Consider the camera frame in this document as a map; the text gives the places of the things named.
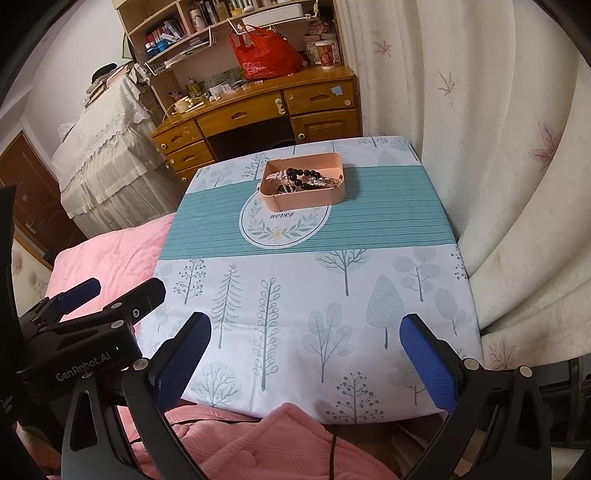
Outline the pink jewelry tray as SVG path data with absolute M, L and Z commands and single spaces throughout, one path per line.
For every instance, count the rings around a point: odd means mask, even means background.
M 267 161 L 257 190 L 272 212 L 338 204 L 346 195 L 342 156 L 329 152 Z

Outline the white lace-covered cabinet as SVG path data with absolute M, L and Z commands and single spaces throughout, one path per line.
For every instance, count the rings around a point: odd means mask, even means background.
M 129 77 L 79 117 L 52 157 L 61 205 L 88 237 L 174 212 L 185 187 L 151 134 L 158 103 Z

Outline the pink quilted blanket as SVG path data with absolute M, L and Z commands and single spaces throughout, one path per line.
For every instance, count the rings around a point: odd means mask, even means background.
M 259 421 L 179 399 L 211 341 L 193 313 L 144 358 L 134 327 L 159 306 L 149 279 L 101 311 L 72 312 L 98 295 L 89 279 L 16 310 L 11 278 L 13 216 L 1 217 L 1 446 L 5 476 L 43 473 L 14 430 L 42 433 L 61 453 L 65 479 L 389 479 L 391 470 L 332 435 L 294 404 Z

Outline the teal tree-print tablecloth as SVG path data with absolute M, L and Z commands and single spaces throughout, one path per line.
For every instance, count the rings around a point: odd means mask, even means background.
M 346 196 L 273 212 L 259 195 L 276 159 L 337 154 Z M 461 357 L 481 359 L 460 250 L 408 141 L 361 137 L 280 148 L 202 168 L 154 274 L 164 302 L 139 325 L 145 356 L 195 312 L 211 341 L 184 398 L 263 417 L 293 403 L 325 424 L 435 412 L 399 337 L 419 315 Z

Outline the wooden bookshelf hutch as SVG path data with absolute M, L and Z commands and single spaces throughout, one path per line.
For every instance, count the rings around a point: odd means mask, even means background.
M 291 23 L 307 24 L 331 1 L 114 1 L 124 38 L 142 66 L 161 110 L 194 85 L 238 66 L 228 36 L 252 25 L 283 33 Z

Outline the wooden desk with drawers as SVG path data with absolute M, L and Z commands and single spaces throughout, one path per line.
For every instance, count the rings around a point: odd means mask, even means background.
M 359 80 L 346 66 L 307 68 L 176 114 L 151 134 L 185 184 L 197 170 L 250 153 L 362 135 Z

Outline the red plastic bag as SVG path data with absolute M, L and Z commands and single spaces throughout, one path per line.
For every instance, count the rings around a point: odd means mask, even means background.
M 294 75 L 304 69 L 304 58 L 273 30 L 249 26 L 243 34 L 229 34 L 235 58 L 247 81 Z

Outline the cream floral curtain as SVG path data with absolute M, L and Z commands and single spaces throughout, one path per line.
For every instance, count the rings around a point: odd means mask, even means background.
M 486 366 L 590 351 L 590 67 L 532 1 L 339 1 L 363 131 L 402 135 L 459 241 Z

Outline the red patterned cup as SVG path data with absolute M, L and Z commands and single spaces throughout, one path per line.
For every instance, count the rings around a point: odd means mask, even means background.
M 321 40 L 315 42 L 315 49 L 318 53 L 318 59 L 324 69 L 335 67 L 338 61 L 335 59 L 335 42 L 332 40 Z

